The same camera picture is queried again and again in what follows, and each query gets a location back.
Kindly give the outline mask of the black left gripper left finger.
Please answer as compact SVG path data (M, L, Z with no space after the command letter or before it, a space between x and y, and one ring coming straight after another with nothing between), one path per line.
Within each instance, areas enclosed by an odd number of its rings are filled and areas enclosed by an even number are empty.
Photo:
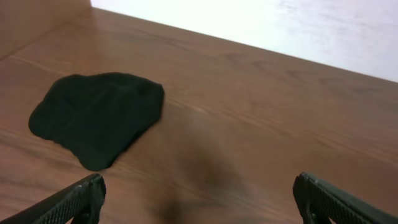
M97 224L105 196L103 177L91 174L1 224Z

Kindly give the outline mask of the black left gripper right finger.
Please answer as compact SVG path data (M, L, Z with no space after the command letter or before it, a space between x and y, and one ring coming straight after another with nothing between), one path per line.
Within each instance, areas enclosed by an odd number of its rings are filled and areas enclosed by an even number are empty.
M304 224L397 224L397 217L306 172L295 178L293 195Z

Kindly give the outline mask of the black Sydrogen t-shirt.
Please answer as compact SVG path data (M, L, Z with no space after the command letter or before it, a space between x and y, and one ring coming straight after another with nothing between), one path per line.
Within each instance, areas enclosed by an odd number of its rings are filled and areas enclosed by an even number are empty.
M30 131L77 157L90 171L113 162L162 112L163 86L128 73L58 79L29 118Z

